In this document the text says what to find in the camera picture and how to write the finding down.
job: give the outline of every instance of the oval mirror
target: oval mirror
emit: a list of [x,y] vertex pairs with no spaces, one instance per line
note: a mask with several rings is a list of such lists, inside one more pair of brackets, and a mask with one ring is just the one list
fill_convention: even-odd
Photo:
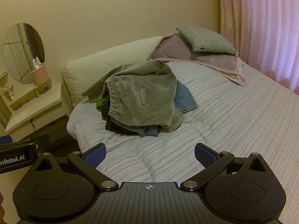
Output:
[[36,30],[29,24],[12,26],[5,37],[4,61],[9,74],[23,84],[33,83],[33,60],[44,62],[44,46]]

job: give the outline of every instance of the blue denim garment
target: blue denim garment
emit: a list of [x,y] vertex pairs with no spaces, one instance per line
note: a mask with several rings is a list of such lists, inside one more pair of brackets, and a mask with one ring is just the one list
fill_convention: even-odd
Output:
[[130,130],[132,132],[136,132],[142,136],[158,136],[159,132],[158,132],[158,125],[148,125],[148,126],[128,126],[128,125],[124,125],[118,121],[116,121],[115,119],[110,118],[110,120],[117,124],[118,126],[121,126],[122,128],[126,129],[126,130]]
[[197,104],[188,90],[188,88],[182,84],[180,81],[176,83],[176,92],[174,97],[174,105],[182,113],[189,112],[197,108]]
[[[181,82],[177,81],[176,84],[176,92],[174,97],[174,105],[179,109],[182,113],[186,113],[197,108],[197,104],[188,90],[188,88],[182,84]],[[136,132],[141,136],[158,136],[158,125],[148,125],[148,126],[128,126],[124,125],[115,119],[110,119],[113,123],[121,126],[124,129]]]

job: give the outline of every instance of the pink curtain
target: pink curtain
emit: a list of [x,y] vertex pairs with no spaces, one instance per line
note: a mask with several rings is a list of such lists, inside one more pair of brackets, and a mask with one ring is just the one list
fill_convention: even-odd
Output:
[[220,33],[248,65],[299,95],[299,0],[220,0]]

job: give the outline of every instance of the metal screw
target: metal screw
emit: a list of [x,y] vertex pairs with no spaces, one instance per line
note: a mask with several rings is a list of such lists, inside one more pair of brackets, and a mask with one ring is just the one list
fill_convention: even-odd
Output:
[[115,182],[111,181],[111,180],[106,180],[106,181],[102,182],[101,185],[104,188],[110,189],[110,188],[113,188],[115,186]]
[[192,188],[195,188],[197,186],[197,183],[195,181],[192,181],[192,180],[187,180],[183,183],[183,185],[186,187],[186,188],[189,188],[189,189],[192,189]]

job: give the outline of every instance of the pink container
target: pink container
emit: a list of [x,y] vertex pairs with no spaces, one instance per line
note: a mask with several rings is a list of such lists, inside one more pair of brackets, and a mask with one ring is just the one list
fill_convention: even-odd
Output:
[[49,75],[44,65],[42,65],[39,69],[32,71],[31,73],[37,86],[42,85],[49,79]]

